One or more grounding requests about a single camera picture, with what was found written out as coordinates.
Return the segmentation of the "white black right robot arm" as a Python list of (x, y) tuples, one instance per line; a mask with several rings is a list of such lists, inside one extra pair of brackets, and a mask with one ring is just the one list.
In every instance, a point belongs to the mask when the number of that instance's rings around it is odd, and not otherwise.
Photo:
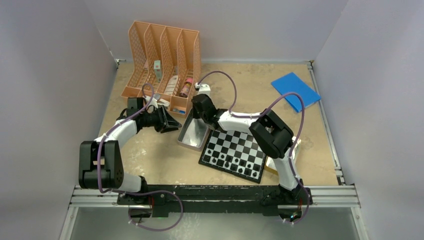
[(271, 157), (279, 177), (282, 200), (288, 204), (299, 198), (310, 202), (310, 194), (304, 187), (295, 166), (294, 152), (300, 135), (271, 108), (265, 109), (258, 118), (243, 113), (233, 116), (228, 109), (216, 108), (207, 94), (198, 94), (191, 100), (193, 116), (202, 119), (211, 130), (237, 131), (253, 136), (261, 150)]

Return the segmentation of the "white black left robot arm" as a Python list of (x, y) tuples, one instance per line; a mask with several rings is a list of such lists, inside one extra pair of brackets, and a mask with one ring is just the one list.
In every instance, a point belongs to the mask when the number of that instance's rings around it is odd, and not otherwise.
[(130, 97), (113, 127), (95, 140), (86, 140), (79, 148), (78, 183), (83, 189), (98, 189), (129, 193), (138, 205), (149, 199), (147, 181), (143, 176), (126, 173), (121, 147), (143, 128), (153, 127), (158, 133), (168, 133), (181, 128), (164, 106), (148, 111), (150, 100)]

